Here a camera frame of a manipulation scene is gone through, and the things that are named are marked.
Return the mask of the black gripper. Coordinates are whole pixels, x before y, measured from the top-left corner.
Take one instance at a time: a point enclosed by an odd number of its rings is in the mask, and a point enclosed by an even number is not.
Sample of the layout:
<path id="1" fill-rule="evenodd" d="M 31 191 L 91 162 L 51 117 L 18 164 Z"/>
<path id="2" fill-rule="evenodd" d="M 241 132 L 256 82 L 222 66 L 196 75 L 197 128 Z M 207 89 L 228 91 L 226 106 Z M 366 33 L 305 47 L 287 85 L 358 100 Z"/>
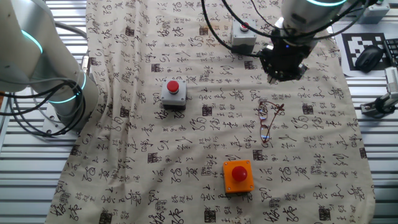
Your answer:
<path id="1" fill-rule="evenodd" d="M 259 59 L 263 71 L 267 74 L 267 82 L 274 84 L 277 81 L 277 71 L 280 82 L 300 80 L 308 67 L 302 61 L 308 57 L 311 47 L 308 45 L 292 45 L 281 39 L 281 31 L 273 30 L 271 38 L 273 49 L 259 51 Z"/>

